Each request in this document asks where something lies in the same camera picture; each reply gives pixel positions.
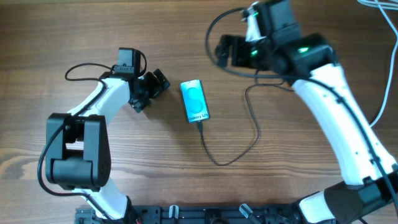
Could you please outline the blue Galaxy smartphone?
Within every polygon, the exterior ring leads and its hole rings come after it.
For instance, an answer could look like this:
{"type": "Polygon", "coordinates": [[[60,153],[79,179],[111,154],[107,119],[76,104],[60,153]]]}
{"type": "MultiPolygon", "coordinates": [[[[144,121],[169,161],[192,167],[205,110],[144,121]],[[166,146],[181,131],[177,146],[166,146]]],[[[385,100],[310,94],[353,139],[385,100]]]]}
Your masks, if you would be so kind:
{"type": "Polygon", "coordinates": [[[180,84],[185,113],[189,123],[210,118],[205,94],[200,80],[190,80],[180,84]]]}

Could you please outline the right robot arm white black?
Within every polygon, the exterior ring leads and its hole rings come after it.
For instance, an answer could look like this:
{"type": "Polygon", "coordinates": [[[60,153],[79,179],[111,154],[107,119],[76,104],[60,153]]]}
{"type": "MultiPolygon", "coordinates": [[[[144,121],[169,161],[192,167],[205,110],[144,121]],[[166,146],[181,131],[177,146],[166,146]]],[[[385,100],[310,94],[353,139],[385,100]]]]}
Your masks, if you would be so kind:
{"type": "Polygon", "coordinates": [[[302,223],[352,223],[397,203],[397,161],[358,106],[335,51],[320,34],[303,35],[288,1],[241,9],[244,36],[224,35],[209,58],[221,69],[253,68],[257,78],[286,81],[313,113],[343,180],[299,200],[302,223]]]}

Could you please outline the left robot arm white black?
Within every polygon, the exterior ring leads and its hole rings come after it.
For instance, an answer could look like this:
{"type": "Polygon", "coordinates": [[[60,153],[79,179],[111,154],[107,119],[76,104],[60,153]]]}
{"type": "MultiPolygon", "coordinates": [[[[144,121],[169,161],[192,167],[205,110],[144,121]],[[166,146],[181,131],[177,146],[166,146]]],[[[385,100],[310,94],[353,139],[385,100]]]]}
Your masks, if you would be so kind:
{"type": "Polygon", "coordinates": [[[141,112],[170,82],[159,70],[147,71],[146,56],[119,48],[117,64],[95,78],[96,89],[66,113],[47,119],[46,145],[37,166],[39,185],[58,197],[83,197],[100,223],[140,223],[131,199],[110,178],[107,126],[126,104],[141,112]]]}

